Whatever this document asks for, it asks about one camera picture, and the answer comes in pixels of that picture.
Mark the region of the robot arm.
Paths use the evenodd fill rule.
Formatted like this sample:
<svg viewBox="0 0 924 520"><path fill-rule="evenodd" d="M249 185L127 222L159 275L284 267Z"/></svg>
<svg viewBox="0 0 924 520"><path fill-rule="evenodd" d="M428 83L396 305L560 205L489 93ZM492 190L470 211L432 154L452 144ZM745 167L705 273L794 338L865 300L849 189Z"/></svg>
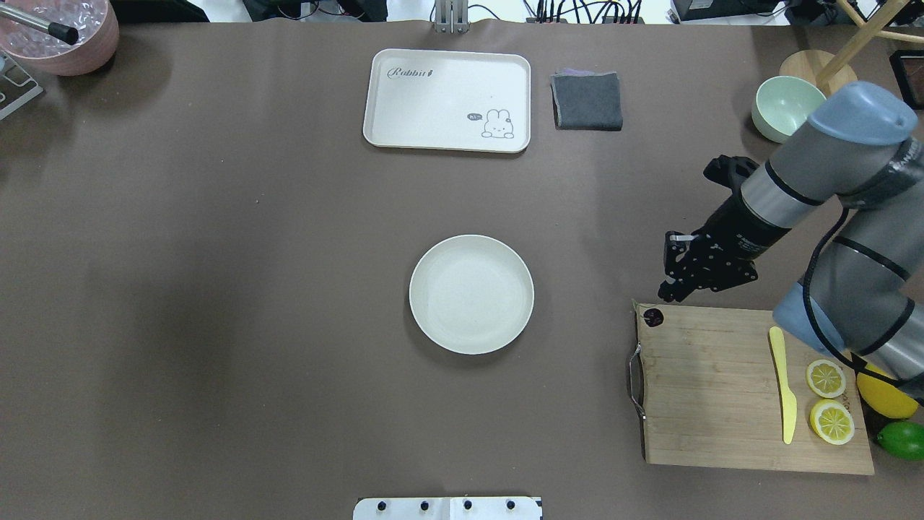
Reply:
<svg viewBox="0 0 924 520"><path fill-rule="evenodd" d="M812 211L842 213L805 273L773 310L823 355L922 401L922 306L903 286L922 266L922 142L918 117L865 80L838 89L764 162L713 158L704 176L729 197L690 235L666 234L658 296L681 302L756 279L754 262Z"/></svg>

